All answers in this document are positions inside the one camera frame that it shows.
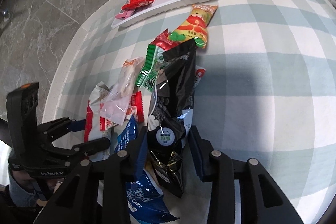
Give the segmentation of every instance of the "light blue snack package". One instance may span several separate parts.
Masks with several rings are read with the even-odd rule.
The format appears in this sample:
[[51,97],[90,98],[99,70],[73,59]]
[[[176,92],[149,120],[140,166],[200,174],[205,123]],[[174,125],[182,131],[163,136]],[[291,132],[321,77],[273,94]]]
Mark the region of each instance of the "light blue snack package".
[[[129,141],[138,136],[137,122],[134,116],[118,136],[115,153],[126,148]],[[137,182],[126,182],[126,194],[129,213],[140,224],[159,224],[177,220],[163,202],[163,192],[146,169]]]

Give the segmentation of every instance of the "table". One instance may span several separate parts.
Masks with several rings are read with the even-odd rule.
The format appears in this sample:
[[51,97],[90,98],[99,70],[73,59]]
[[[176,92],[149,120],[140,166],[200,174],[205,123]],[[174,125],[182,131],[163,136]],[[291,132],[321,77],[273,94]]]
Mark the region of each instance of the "table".
[[[85,118],[95,85],[113,85],[125,59],[144,57],[147,45],[166,28],[174,30],[191,10],[112,30],[124,2],[110,0],[78,30],[51,85],[44,121]],[[212,0],[208,4],[219,7],[196,61],[207,70],[195,92],[193,117],[202,138],[234,159],[259,159],[304,223],[315,223],[336,192],[334,2]],[[150,93],[142,91],[148,112]],[[57,145],[81,141],[73,134]],[[185,194],[166,194],[165,202],[179,223],[205,223],[211,185],[199,182],[188,151],[185,167]]]

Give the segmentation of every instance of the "black snack bag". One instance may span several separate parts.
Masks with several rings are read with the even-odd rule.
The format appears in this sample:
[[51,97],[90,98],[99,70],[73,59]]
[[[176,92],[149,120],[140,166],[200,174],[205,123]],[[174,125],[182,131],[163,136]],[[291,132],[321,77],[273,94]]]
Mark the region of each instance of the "black snack bag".
[[192,122],[196,43],[194,39],[162,53],[147,120],[148,149],[161,186],[181,197],[182,152]]

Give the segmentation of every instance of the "marble floor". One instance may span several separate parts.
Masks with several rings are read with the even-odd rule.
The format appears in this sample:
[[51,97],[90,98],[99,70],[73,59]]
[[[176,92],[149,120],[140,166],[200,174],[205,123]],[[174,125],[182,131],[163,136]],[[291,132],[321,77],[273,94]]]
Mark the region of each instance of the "marble floor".
[[0,117],[6,119],[6,94],[40,82],[37,117],[41,122],[58,64],[80,25],[108,0],[2,0],[12,13],[0,23]]

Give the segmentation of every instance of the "tile grout line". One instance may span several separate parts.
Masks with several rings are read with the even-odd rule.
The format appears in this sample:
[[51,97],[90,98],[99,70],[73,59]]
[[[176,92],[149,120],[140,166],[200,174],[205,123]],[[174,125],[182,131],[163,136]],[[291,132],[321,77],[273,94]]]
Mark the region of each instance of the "tile grout line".
[[55,5],[53,5],[50,1],[48,0],[44,0],[46,2],[48,2],[51,6],[55,7],[57,10],[59,10],[61,13],[65,14],[67,17],[69,17],[70,19],[72,19],[74,22],[76,22],[77,24],[81,25],[77,20],[74,20],[71,16],[69,16],[68,14],[66,14],[65,12],[63,12],[60,8],[56,7]]

